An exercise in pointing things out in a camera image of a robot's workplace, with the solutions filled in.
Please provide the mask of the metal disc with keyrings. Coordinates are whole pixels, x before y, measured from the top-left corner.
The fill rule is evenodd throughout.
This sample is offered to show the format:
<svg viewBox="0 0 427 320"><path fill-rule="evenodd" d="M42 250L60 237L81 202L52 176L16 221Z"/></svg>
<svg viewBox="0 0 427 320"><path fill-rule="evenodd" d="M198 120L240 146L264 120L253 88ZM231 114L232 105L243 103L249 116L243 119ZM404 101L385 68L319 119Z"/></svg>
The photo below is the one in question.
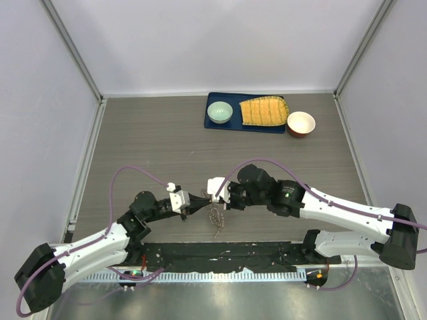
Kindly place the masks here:
<svg viewBox="0 0 427 320"><path fill-rule="evenodd" d="M213 238L216 238L224 228L224 224L225 224L224 215L218 209L217 203L211 202L206 208L207 208L210 223L212 225L215 225L217 228L217 231L213 236Z"/></svg>

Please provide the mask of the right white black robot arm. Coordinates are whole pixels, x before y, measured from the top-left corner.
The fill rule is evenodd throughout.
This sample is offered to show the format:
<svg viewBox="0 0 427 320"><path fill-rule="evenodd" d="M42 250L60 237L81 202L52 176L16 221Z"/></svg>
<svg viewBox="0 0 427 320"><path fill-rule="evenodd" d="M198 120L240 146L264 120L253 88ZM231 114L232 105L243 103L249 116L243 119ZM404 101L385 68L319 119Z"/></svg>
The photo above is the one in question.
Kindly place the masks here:
<svg viewBox="0 0 427 320"><path fill-rule="evenodd" d="M282 217L312 219L343 227L343 232L310 230L301 254L308 263L338 255L377 257L398 269L416 266L419 228L412 209L372 207L327 195L304 183L276 180L253 164L238 172L238 180L224 179L214 195L229 209L265 206Z"/></svg>

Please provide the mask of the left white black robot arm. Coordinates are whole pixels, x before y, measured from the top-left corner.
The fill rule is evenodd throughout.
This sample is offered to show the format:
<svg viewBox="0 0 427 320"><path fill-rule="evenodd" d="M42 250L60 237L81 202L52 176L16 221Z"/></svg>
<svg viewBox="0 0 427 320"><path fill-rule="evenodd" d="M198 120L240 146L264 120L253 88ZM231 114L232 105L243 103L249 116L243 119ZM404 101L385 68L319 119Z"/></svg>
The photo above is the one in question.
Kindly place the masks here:
<svg viewBox="0 0 427 320"><path fill-rule="evenodd" d="M138 193L117 221L80 241L56 247L48 243L38 245L14 276L20 290L16 303L18 316L26 302L29 314L38 313L52 305L70 286L94 271L125 263L137 265L141 261L141 240L150 233L148 223L170 217L185 219L212 198L198 197L186 191L172 192L162 200L153 193Z"/></svg>

